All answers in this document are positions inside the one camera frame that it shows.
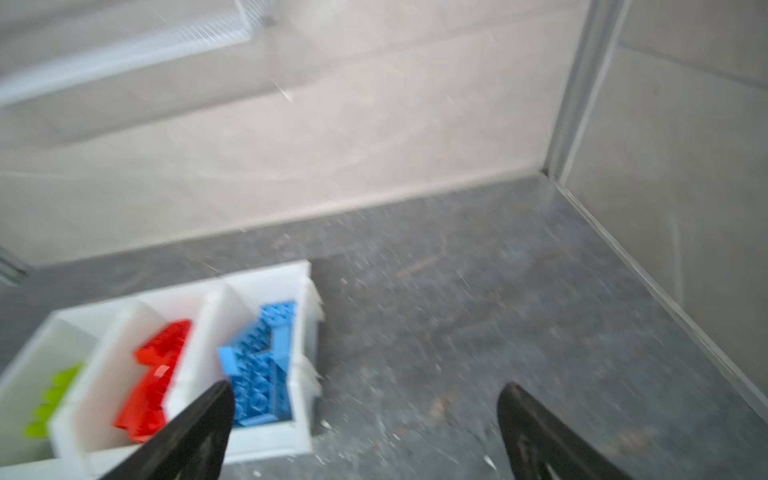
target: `lime green lego brick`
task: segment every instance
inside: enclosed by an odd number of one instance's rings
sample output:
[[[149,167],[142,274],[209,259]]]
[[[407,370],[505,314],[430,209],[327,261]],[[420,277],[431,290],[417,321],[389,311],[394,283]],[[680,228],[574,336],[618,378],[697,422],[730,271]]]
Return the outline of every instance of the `lime green lego brick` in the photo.
[[[45,428],[44,423],[30,423],[24,434],[32,439],[46,439],[48,437],[48,429]]]
[[[78,362],[71,368],[55,373],[51,377],[51,387],[42,394],[42,404],[35,409],[35,418],[37,422],[27,425],[24,434],[33,439],[46,439],[48,437],[48,428],[46,424],[51,419],[54,412],[64,398],[72,380],[82,368],[82,362]]]

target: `gray speckled floor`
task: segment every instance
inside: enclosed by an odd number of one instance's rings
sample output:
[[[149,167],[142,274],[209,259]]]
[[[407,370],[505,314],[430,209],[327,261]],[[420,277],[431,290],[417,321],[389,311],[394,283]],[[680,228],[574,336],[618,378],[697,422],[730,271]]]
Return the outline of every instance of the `gray speckled floor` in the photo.
[[[42,270],[0,297],[0,361],[51,309],[300,258],[317,455],[222,478],[510,479],[512,380],[635,478],[768,475],[766,424],[543,177]]]

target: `blue lego brick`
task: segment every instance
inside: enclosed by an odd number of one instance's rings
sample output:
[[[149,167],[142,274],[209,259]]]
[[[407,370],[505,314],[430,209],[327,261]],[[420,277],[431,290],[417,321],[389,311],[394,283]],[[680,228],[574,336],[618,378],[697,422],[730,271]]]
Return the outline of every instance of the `blue lego brick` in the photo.
[[[253,364],[244,375],[232,377],[238,425],[263,425],[290,419],[287,375],[271,359],[263,360]]]
[[[259,319],[272,328],[293,325],[296,302],[268,303],[261,307]]]
[[[285,372],[288,371],[290,363],[291,330],[290,326],[281,326],[272,330],[272,358]]]
[[[221,369],[229,376],[240,375],[249,356],[258,355],[270,349],[271,328],[261,322],[251,323],[242,329],[229,345],[217,348]]]
[[[216,351],[219,354],[221,370],[228,376],[239,375],[240,369],[237,366],[237,354],[235,353],[235,349],[229,345],[225,345],[220,346]]]

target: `red lego brick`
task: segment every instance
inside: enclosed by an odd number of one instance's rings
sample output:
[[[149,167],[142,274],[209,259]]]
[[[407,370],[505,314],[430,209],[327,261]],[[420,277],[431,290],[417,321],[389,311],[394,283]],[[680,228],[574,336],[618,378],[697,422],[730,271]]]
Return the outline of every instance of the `red lego brick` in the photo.
[[[191,325],[188,319],[173,322],[135,353],[139,364],[150,369],[114,421],[114,426],[126,430],[134,442],[146,442],[165,426],[163,398]]]
[[[191,327],[192,320],[189,319],[169,323],[140,349],[136,350],[135,356],[139,365],[157,365],[163,361],[168,353],[181,350]]]

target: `white plastic bin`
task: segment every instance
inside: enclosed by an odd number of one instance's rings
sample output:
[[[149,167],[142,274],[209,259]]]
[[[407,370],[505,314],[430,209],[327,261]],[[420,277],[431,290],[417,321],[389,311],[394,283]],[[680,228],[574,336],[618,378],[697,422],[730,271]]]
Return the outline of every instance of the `white plastic bin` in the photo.
[[[0,380],[0,478],[79,480],[86,476],[76,464],[55,458],[49,439],[30,439],[24,430],[52,376],[77,362],[89,362],[127,303],[115,300],[52,312],[5,370]],[[59,408],[70,400],[71,391]]]
[[[304,260],[127,297],[117,321],[74,381],[66,405],[49,423],[56,455],[77,472],[97,478],[138,448],[112,423],[147,371],[136,363],[134,351],[166,323],[183,318],[193,322],[164,400],[170,419],[226,378],[216,348],[258,319],[264,303],[288,300],[297,303],[287,376],[293,417],[233,429],[224,461],[311,452],[313,399],[321,393],[315,361],[323,311],[310,263]]]

